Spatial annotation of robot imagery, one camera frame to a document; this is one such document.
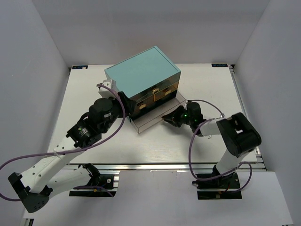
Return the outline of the clear bottom drawer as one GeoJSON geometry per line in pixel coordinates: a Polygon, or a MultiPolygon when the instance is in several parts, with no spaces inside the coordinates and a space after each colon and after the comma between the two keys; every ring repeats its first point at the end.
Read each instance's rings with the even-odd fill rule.
{"type": "Polygon", "coordinates": [[[140,134],[143,131],[162,121],[162,117],[164,115],[171,113],[178,106],[184,105],[185,102],[186,99],[184,98],[184,96],[179,91],[177,91],[175,98],[168,100],[159,107],[155,108],[154,110],[151,110],[150,112],[135,120],[131,119],[131,125],[134,127],[136,132],[140,134]]]}

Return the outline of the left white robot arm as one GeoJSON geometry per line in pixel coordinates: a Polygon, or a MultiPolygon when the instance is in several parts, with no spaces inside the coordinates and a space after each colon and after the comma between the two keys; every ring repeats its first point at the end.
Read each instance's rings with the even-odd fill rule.
{"type": "Polygon", "coordinates": [[[118,92],[117,98],[97,99],[51,153],[28,170],[12,173],[8,180],[27,212],[37,212],[52,197],[73,188],[99,189],[102,176],[91,163],[81,164],[64,176],[58,172],[100,141],[116,119],[130,116],[134,109],[135,101],[123,92],[118,92]]]}

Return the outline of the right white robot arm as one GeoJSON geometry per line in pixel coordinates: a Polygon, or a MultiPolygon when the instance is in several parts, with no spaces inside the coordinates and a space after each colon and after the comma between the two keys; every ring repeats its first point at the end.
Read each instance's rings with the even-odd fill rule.
{"type": "Polygon", "coordinates": [[[213,181],[216,187],[222,188],[229,183],[229,175],[234,173],[244,162],[242,160],[262,143],[259,132],[241,112],[226,118],[224,113],[215,105],[205,100],[188,100],[186,106],[179,106],[162,119],[174,127],[187,125],[193,132],[189,145],[188,164],[192,176],[197,181],[213,181]],[[219,118],[205,119],[200,102],[214,107],[219,113],[219,118]],[[226,150],[214,166],[212,175],[208,178],[199,178],[194,174],[191,162],[191,152],[196,136],[206,137],[220,135],[226,150]]]}

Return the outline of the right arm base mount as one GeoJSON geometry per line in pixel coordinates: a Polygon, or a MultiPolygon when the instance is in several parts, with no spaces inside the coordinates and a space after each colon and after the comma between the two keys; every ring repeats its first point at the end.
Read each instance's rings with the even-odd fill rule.
{"type": "Polygon", "coordinates": [[[239,200],[242,199],[240,181],[237,173],[232,173],[215,180],[192,181],[197,188],[199,200],[239,200]]]}

